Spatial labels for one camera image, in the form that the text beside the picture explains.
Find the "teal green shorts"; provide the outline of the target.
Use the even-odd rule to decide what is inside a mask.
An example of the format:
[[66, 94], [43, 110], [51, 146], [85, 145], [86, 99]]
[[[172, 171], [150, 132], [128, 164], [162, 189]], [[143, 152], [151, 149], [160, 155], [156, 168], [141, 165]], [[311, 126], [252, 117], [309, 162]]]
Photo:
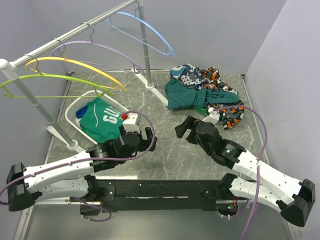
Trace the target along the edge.
[[175, 78], [170, 79], [165, 84], [164, 91], [168, 100], [169, 110], [191, 106], [204, 108], [206, 104], [231, 104], [240, 100], [236, 93], [220, 91], [214, 88], [189, 88]]

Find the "light blue hanger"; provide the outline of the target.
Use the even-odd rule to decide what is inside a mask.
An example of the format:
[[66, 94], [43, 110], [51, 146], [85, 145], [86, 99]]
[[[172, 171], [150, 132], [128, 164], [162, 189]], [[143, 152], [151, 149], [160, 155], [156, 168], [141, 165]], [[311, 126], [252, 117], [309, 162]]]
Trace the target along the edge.
[[[137, 36], [129, 33], [125, 29], [118, 27], [116, 24], [113, 23], [113, 18], [110, 16], [107, 18], [106, 21], [107, 21], [107, 24], [112, 29], [126, 35], [127, 37], [129, 37], [131, 39], [134, 39], [135, 41], [137, 41], [139, 43], [142, 43], [144, 46], [160, 53], [163, 56], [172, 57], [173, 59], [177, 58], [173, 47], [170, 45], [170, 43], [167, 41], [167, 39], [159, 31], [157, 31], [152, 25], [150, 25], [147, 21], [141, 19], [136, 14], [131, 14], [131, 13], [124, 12], [124, 11], [118, 11], [115, 13], [115, 15], [121, 16], [121, 17], [127, 17], [130, 20], [134, 20], [134, 21], [138, 22], [141, 27], [141, 29], [140, 29], [141, 30], [141, 37], [138, 38]], [[162, 42], [164, 47], [160, 48], [157, 45], [150, 44], [150, 42], [148, 40], [149, 33], [156, 36]]]

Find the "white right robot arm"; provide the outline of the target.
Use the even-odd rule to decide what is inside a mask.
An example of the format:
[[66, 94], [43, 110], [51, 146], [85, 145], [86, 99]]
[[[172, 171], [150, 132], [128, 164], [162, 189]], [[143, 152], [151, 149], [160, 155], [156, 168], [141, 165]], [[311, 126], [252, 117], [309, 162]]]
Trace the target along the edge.
[[257, 200], [279, 212], [287, 222], [297, 227], [306, 225], [316, 201], [316, 186], [311, 180], [290, 177], [258, 160], [245, 147], [223, 138], [211, 122], [188, 116], [174, 130], [180, 139], [190, 130], [186, 138], [190, 144], [199, 145], [219, 165], [251, 179], [226, 174], [218, 188], [222, 198]]

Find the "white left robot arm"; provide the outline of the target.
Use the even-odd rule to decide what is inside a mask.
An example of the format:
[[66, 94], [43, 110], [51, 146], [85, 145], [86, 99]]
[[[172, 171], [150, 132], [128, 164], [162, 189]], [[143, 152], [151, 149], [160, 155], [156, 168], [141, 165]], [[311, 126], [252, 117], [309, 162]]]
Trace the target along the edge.
[[139, 158], [156, 148], [155, 131], [146, 127], [146, 139], [141, 132], [120, 131], [116, 139], [97, 143], [74, 156], [49, 164], [26, 167], [14, 164], [6, 187], [9, 211], [17, 212], [48, 199], [71, 197], [85, 201], [99, 200], [103, 190], [94, 173], [115, 168]]

